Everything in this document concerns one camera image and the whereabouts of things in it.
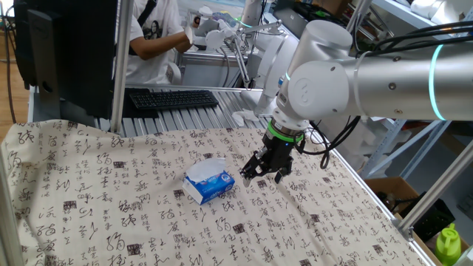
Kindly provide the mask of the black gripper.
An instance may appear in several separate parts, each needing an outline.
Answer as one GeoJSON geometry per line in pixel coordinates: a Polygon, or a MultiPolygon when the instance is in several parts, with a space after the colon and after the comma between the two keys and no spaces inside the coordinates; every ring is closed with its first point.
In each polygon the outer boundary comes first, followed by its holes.
{"type": "Polygon", "coordinates": [[[276,184],[280,184],[283,178],[291,173],[293,158],[290,154],[294,144],[270,133],[263,136],[262,142],[264,146],[260,151],[260,155],[254,153],[240,170],[245,187],[251,184],[253,178],[263,177],[272,171],[277,171],[274,177],[276,184]]]}

